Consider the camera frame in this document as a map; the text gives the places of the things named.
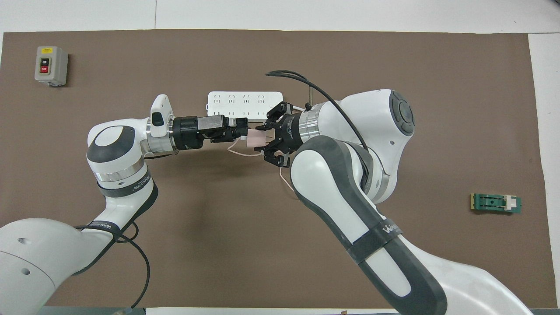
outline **pink object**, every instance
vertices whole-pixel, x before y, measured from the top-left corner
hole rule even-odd
[[[247,147],[258,147],[267,145],[267,132],[255,129],[247,131]]]

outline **power switch box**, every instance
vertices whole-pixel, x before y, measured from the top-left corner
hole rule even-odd
[[[35,79],[49,86],[66,84],[68,53],[56,46],[40,46],[35,58]]]

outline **brown surface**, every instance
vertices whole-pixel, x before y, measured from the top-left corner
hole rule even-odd
[[[51,44],[70,53],[63,88],[33,79],[36,47]],[[85,159],[88,130],[148,116],[159,93],[177,115],[206,115],[213,90],[278,90],[301,106],[307,88],[263,76],[275,69],[300,71],[335,99],[387,87],[405,95],[417,131],[380,210],[427,252],[488,270],[529,307],[556,306],[526,35],[6,33],[0,225],[93,219],[104,199]],[[141,306],[389,307],[277,168],[226,146],[149,162],[160,196],[137,220],[152,264]],[[523,213],[475,214],[471,192],[516,194]],[[143,281],[138,253],[117,245],[49,304],[126,306]]]

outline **black cable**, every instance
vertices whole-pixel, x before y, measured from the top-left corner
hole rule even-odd
[[[346,113],[342,110],[342,108],[340,108],[340,106],[338,105],[338,103],[336,101],[334,101],[334,99],[332,97],[330,97],[330,95],[328,95],[325,91],[323,91],[320,87],[318,87],[316,84],[312,83],[311,81],[305,79],[302,75],[300,75],[297,72],[294,71],[284,71],[284,70],[275,70],[275,71],[270,71],[268,73],[265,74],[266,76],[269,77],[284,77],[284,78],[291,78],[300,82],[303,82],[309,86],[311,86],[312,88],[314,88],[315,90],[317,90],[317,92],[321,93],[324,97],[326,97],[326,99],[329,100],[329,102],[331,102],[331,104],[334,105],[334,107],[338,110],[338,112],[340,112],[340,114],[342,115],[342,117],[344,117],[344,120],[348,123],[348,125],[350,125],[350,128],[352,129],[352,131],[356,134],[356,136],[358,137],[358,140],[360,141],[360,143],[362,144],[363,148],[367,150],[367,145],[366,145],[366,141],[363,139],[362,135],[360,134],[360,132],[358,131],[358,128],[356,128],[356,126],[354,125],[354,123],[352,123],[352,121],[350,120],[350,118],[348,117],[348,115],[346,115]]]
[[[109,229],[105,229],[105,228],[102,228],[102,227],[99,227],[99,226],[89,226],[89,225],[79,225],[79,226],[74,226],[74,228],[78,229],[78,230],[80,230],[80,229],[91,229],[91,230],[99,230],[99,231],[109,232],[113,236],[120,237],[120,238],[126,240],[127,243],[130,243],[132,246],[134,246],[138,250],[140,255],[142,255],[142,258],[144,258],[144,261],[146,262],[146,283],[144,284],[144,289],[142,290],[142,293],[140,293],[140,296],[138,297],[136,302],[134,302],[134,304],[132,304],[132,306],[130,307],[130,308],[135,308],[138,305],[138,303],[140,303],[140,300],[144,297],[144,293],[146,293],[146,290],[148,289],[148,283],[150,283],[150,262],[148,261],[148,257],[146,256],[144,251],[133,240],[126,237],[125,235],[123,235],[120,232],[111,231]]]
[[[160,158],[165,158],[166,156],[170,156],[170,155],[172,155],[172,154],[149,156],[149,157],[145,157],[145,159],[146,160],[160,159]]]
[[[136,228],[136,232],[134,233],[134,236],[130,238],[130,240],[134,240],[137,236],[138,236],[138,232],[140,232],[140,229],[138,228],[138,225],[136,224],[136,222],[132,222],[132,225],[134,225],[134,227]],[[117,243],[128,243],[127,240],[123,239],[123,240],[116,240],[115,242]]]
[[[290,74],[296,75],[296,76],[298,76],[298,77],[300,77],[300,78],[302,78],[302,79],[304,79],[304,80],[307,80],[307,78],[304,77],[303,75],[301,75],[301,74],[299,74],[299,73],[297,73],[297,72],[295,72],[295,71],[291,71],[291,70],[274,70],[274,71],[270,71],[269,73],[290,73]]]

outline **white connector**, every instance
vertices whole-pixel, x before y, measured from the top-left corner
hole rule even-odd
[[[224,115],[229,118],[247,117],[249,122],[267,120],[267,112],[283,101],[280,92],[227,92],[208,93],[208,116]]]
[[[506,195],[506,210],[510,211],[512,208],[517,208],[517,199],[512,198],[510,195]]]

